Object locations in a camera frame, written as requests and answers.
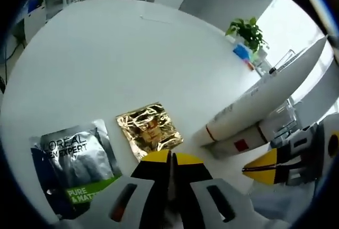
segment table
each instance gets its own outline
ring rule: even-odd
[[[215,178],[242,192],[242,166],[265,147],[215,160],[191,136],[259,79],[232,53],[222,31],[191,15],[133,0],[74,3],[33,37],[6,88],[0,123],[5,155],[23,193],[49,223],[29,138],[102,118],[122,172],[137,165],[115,121],[161,102],[182,134],[175,152],[196,155]]]

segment green plant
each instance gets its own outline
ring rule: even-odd
[[[255,17],[251,18],[249,21],[243,19],[232,21],[226,31],[226,36],[233,34],[234,32],[245,39],[245,45],[253,52],[258,51],[265,44],[262,31],[256,24]]]

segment black cable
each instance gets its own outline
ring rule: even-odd
[[[18,44],[16,45],[16,47],[14,48],[14,50],[13,50],[13,52],[12,52],[12,54],[8,57],[8,58],[6,58],[6,54],[7,54],[7,44],[5,45],[5,55],[4,55],[4,58],[5,58],[5,80],[6,80],[6,85],[7,85],[7,60],[9,60],[13,55],[14,55],[14,53],[15,53],[15,51],[16,51],[16,49],[20,46],[20,45],[22,45],[23,46],[23,48],[25,48],[25,44],[24,44],[24,42],[18,42]]]
[[[5,93],[5,89],[6,89],[6,84],[4,82],[4,79],[2,79],[2,77],[0,76],[0,90],[3,94]]]
[[[5,55],[4,55],[4,58],[5,58],[5,80],[6,80],[6,86],[7,86],[7,44],[5,44]]]

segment gold foil packet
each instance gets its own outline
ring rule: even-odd
[[[119,115],[117,122],[138,161],[150,152],[173,149],[183,142],[160,103]]]

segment white tube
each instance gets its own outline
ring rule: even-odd
[[[213,143],[209,150],[215,158],[237,155],[258,148],[277,137],[282,127],[295,121],[293,108],[285,102],[265,119],[235,135]]]
[[[193,138],[197,145],[227,139],[259,122],[281,105],[303,83],[318,62],[327,36],[318,40],[293,63],[275,76],[250,88],[198,130]]]

